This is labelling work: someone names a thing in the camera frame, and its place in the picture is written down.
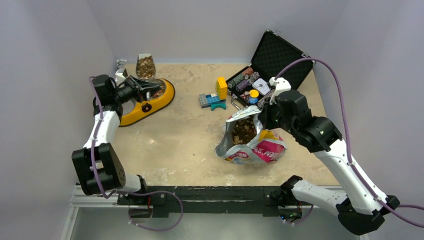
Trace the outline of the black poker chip case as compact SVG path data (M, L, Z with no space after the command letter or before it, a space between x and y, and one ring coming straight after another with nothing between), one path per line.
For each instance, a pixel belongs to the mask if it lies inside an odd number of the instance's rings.
M309 54L300 50L272 30L266 30L249 64L226 80L227 92L244 106L252 105L248 93L255 84L268 82L271 77L296 60L309 58ZM288 80L291 89L297 90L312 71L314 61L303 61L290 67L280 77Z

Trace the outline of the silver metal scoop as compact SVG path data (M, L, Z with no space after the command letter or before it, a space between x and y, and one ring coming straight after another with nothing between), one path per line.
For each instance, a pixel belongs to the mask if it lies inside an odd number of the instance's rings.
M156 76L156 66L150 53L139 53L135 67L136 75L142 80L152 80Z

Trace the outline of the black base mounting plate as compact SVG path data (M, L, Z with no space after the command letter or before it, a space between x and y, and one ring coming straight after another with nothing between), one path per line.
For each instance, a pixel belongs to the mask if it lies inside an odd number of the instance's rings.
M151 196L120 194L119 206L149 207L154 218L170 213L260 214L299 220L311 205L283 196L279 186L165 186L151 185Z

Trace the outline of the white playing card deck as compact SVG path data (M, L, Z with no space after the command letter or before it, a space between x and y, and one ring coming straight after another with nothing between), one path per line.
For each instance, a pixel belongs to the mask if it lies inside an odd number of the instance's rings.
M255 82L253 82L252 87L257 90L262 96L265 96L271 91L268 82L266 82L262 78L258 78Z

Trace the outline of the yellow double pet bowl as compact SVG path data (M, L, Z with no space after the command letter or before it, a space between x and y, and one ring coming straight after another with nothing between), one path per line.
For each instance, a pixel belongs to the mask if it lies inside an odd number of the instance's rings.
M152 93L149 101L137 102L135 99L123 103L123 113L120 121L120 127L128 127L151 116L152 114L167 107L175 97L174 85L164 79L155 78L155 83L161 85L160 90Z

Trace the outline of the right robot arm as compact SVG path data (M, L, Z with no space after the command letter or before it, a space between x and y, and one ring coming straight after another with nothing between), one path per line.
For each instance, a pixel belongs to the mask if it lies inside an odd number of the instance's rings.
M328 211L352 234L376 231L384 216L400 205L394 195L381 191L347 152L341 132L327 117L312 115L306 97L297 90L274 95L258 119L267 129L281 128L314 154L339 182L342 191L331 191L294 175L274 198L282 206L306 202Z

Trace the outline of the colourful pet food bag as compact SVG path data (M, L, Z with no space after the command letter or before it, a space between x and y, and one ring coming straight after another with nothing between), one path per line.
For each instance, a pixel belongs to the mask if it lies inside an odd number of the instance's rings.
M236 165L267 164L279 160L287 150L280 134L265 129L258 116L262 110L251 105L225 120L223 138L215 155Z

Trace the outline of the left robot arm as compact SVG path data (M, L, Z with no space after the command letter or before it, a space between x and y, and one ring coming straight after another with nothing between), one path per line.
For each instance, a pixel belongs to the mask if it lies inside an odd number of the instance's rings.
M123 117L123 104L149 100L161 85L131 75L116 84L107 74L92 77L89 83L94 92L94 125L84 146L71 154L80 187L87 196L106 199L115 192L129 194L142 205L149 199L147 184L142 176L126 173L112 142Z

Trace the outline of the blue grey toy brick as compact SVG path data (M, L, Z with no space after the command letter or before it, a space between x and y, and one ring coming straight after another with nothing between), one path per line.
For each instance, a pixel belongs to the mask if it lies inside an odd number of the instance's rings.
M199 98L200 107L202 109L208 108L212 104L218 104L221 102L220 97L216 93L212 93L212 94L202 93L198 95L198 98Z

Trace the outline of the yellow toy brick block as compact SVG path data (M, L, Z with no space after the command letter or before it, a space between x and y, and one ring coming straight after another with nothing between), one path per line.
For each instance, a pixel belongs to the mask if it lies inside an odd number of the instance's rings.
M223 76L218 77L215 82L215 91L220 100L227 98L228 85Z

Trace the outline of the teal arch toy piece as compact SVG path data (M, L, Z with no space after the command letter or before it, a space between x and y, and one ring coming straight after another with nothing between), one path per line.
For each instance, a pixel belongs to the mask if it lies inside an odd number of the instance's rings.
M227 105L225 102L217 102L217 103L212 103L210 105L210 109L211 111L214 111L216 109L223 109L226 110L227 109Z

